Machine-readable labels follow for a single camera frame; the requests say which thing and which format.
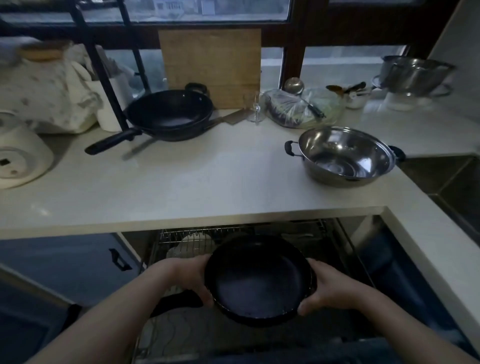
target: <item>metal bowl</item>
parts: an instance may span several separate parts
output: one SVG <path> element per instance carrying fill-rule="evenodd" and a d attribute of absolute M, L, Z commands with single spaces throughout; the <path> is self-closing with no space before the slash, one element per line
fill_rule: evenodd
<path fill-rule="evenodd" d="M 298 143 L 301 155 L 292 152 L 292 143 Z M 405 158 L 400 149 L 367 133 L 335 126 L 307 130 L 298 142 L 286 142 L 285 151 L 302 157 L 307 173 L 316 181 L 334 187 L 369 184 Z"/>
<path fill-rule="evenodd" d="M 373 82 L 376 87 L 395 94 L 430 95 L 456 66 L 434 60 L 422 60 L 405 56 L 385 56 L 380 75 Z M 436 96 L 447 96 L 452 90 Z"/>

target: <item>hand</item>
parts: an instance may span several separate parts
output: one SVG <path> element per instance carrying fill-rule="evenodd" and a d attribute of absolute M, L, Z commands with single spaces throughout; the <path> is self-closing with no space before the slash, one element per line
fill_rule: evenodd
<path fill-rule="evenodd" d="M 213 307 L 213 298 L 204 284 L 205 266 L 210 254 L 198 255 L 195 258 L 169 258 L 173 265 L 172 285 L 177 285 L 185 290 L 192 290 L 202 300 L 205 306 Z"/>
<path fill-rule="evenodd" d="M 326 263 L 307 258 L 317 276 L 317 290 L 305 298 L 298 308 L 298 313 L 305 316 L 322 307 L 352 309 L 358 307 L 361 295 L 368 291 L 368 286 L 358 282 Z"/>

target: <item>wooden cutting board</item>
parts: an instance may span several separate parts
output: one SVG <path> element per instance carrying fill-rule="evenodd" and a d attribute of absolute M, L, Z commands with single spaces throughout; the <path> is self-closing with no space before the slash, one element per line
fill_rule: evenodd
<path fill-rule="evenodd" d="M 242 108 L 243 95 L 260 90 L 260 29 L 159 30 L 158 37 L 170 89 L 202 83 L 217 109 Z"/>

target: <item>wire rack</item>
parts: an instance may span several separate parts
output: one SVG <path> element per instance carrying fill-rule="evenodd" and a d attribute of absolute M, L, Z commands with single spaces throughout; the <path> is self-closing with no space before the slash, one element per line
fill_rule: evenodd
<path fill-rule="evenodd" d="M 210 226 L 190 229 L 165 229 L 157 238 L 145 260 L 149 266 L 168 257 L 188 258 L 213 252 L 220 244 L 242 234 L 269 234 L 282 237 L 296 246 L 306 257 L 325 261 L 337 269 L 356 276 L 350 270 L 351 259 L 332 235 L 329 221 L 306 220 L 270 224 Z M 165 295 L 180 292 L 173 287 Z M 322 327 L 314 330 L 310 326 Z M 133 363 L 150 363 L 181 358 L 199 358 L 219 352 L 238 352 L 246 348 L 275 347 L 279 343 L 295 346 L 299 341 L 327 342 L 332 338 L 356 340 L 364 337 L 353 328 L 348 313 L 323 311 L 311 322 L 290 321 L 279 327 L 263 330 L 233 323 L 216 310 L 177 309 L 149 320 L 137 341 Z"/>

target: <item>frying pan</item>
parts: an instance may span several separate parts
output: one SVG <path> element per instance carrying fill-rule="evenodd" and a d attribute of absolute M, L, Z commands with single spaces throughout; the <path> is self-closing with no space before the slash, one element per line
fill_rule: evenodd
<path fill-rule="evenodd" d="M 184 90 L 167 90 L 143 96 L 125 110 L 132 127 L 102 139 L 85 149 L 95 155 L 143 133 L 177 142 L 199 136 L 209 129 L 212 100 L 203 84 L 190 83 Z"/>
<path fill-rule="evenodd" d="M 297 314 L 316 278 L 303 254 L 270 235 L 245 235 L 220 245 L 205 267 L 205 286 L 216 306 L 251 327 L 281 324 Z M 193 291 L 164 297 L 151 317 L 178 307 L 201 307 Z"/>

